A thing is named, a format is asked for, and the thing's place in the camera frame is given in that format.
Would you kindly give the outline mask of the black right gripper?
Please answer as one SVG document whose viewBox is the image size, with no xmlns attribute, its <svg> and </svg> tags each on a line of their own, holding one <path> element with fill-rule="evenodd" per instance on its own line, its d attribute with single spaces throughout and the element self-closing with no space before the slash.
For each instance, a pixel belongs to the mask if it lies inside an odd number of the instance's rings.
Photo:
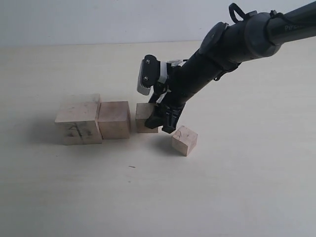
<svg viewBox="0 0 316 237">
<path fill-rule="evenodd" d="M 178 120 L 186 102 L 219 75 L 219 65 L 200 53 L 194 53 L 181 65 L 160 61 L 160 74 L 151 87 L 153 93 L 149 103 L 156 103 L 145 121 L 145 127 L 171 134 L 176 130 Z"/>
</svg>

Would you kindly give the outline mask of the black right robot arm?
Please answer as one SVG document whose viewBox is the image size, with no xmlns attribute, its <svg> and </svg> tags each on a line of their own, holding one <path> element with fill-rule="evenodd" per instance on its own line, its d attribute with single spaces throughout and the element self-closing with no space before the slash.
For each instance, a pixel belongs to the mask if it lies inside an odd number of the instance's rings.
<svg viewBox="0 0 316 237">
<path fill-rule="evenodd" d="M 214 25 L 189 59 L 162 62 L 153 55 L 144 57 L 137 90 L 150 95 L 154 105 L 145 127 L 172 133 L 186 102 L 209 82 L 243 62 L 273 56 L 284 43 L 316 35 L 314 2 L 286 14 L 274 10 L 245 13 L 232 3 L 229 13 L 233 24 Z"/>
</svg>

